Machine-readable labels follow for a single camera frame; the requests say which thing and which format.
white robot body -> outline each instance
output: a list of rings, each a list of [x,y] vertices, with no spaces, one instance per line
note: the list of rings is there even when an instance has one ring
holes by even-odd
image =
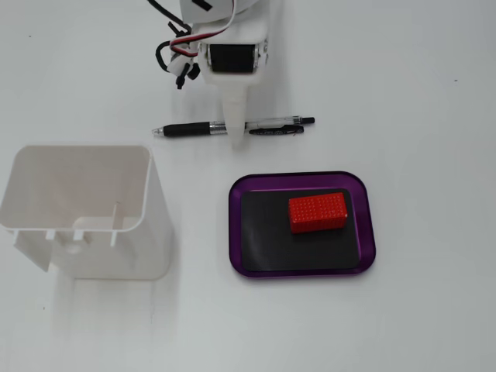
[[[199,33],[218,29],[222,22],[217,21],[197,25]],[[227,133],[234,145],[243,140],[246,121],[246,99],[250,85],[262,81],[268,61],[269,8],[268,1],[261,0],[239,13],[232,25],[223,33],[202,40],[199,45],[198,64],[208,84],[219,87]],[[253,46],[253,70],[248,72],[216,72],[212,60],[212,46]]]
[[[242,12],[259,0],[238,0],[237,12]],[[208,23],[228,18],[233,11],[232,0],[181,0],[181,14],[186,23]]]
[[[220,90],[227,133],[234,145],[243,140],[248,87],[262,81],[268,61],[269,0],[237,0],[230,26],[215,36],[183,45],[198,50],[198,65],[208,84]],[[193,34],[215,33],[233,16],[233,0],[181,0],[186,23]],[[168,71],[177,76],[193,60],[173,53]]]

tray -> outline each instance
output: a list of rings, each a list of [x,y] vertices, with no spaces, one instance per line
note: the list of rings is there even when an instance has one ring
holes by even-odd
[[[342,192],[345,229],[291,234],[288,200]],[[347,172],[253,174],[229,192],[229,259],[246,277],[360,274],[376,248],[367,190]]]

red rectangular block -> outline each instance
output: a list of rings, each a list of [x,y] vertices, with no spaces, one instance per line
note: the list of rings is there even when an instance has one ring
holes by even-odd
[[[289,220],[294,234],[342,229],[347,217],[342,192],[289,199]]]

white plastic box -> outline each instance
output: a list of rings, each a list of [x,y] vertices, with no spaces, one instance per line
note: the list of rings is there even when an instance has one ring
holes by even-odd
[[[172,225],[144,146],[26,146],[0,207],[14,246],[76,278],[157,279]]]

pen grip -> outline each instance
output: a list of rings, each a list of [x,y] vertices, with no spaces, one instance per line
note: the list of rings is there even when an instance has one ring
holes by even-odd
[[[166,137],[205,136],[208,134],[210,134],[209,122],[171,124],[164,127],[164,136]]]

